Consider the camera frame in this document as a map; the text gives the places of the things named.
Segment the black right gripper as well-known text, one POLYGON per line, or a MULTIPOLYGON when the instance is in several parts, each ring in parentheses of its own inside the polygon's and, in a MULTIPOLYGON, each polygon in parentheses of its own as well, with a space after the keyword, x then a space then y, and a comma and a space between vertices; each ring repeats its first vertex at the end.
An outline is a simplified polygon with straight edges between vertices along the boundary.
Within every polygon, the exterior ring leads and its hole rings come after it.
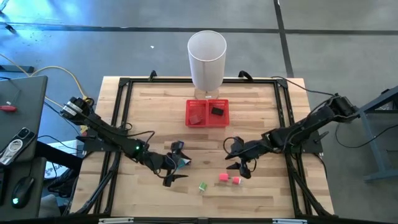
POLYGON ((251 173, 255 171, 257 159, 269 152, 269 146, 263 140, 252 140, 244 142, 239 137, 233 137, 234 143, 230 146, 231 151, 226 152, 225 160, 234 157, 240 158, 240 162, 228 166, 228 170, 238 170, 241 177, 251 178, 251 173))

